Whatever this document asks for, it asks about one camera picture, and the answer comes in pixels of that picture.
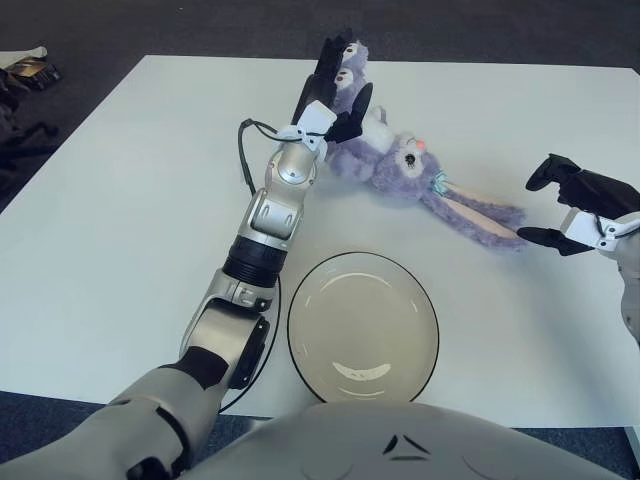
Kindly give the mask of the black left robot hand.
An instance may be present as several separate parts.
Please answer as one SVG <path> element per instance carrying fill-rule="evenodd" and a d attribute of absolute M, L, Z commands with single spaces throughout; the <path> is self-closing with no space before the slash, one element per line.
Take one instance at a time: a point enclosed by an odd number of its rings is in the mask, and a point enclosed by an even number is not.
<path fill-rule="evenodd" d="M 277 135 L 280 157 L 311 162 L 327 146 L 362 134 L 373 93 L 364 74 L 367 58 L 368 50 L 350 32 L 325 40 L 291 124 Z"/>

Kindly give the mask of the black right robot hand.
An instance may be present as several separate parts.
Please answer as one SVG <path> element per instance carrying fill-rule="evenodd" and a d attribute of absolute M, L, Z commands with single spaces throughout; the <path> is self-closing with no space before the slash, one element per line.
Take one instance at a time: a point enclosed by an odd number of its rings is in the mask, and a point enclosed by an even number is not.
<path fill-rule="evenodd" d="M 559 228 L 522 227 L 520 238 L 570 256 L 590 250 L 609 254 L 639 234 L 639 192 L 631 185 L 556 154 L 538 166 L 526 189 L 539 191 L 551 183 L 559 186 L 557 202 L 569 212 Z"/>

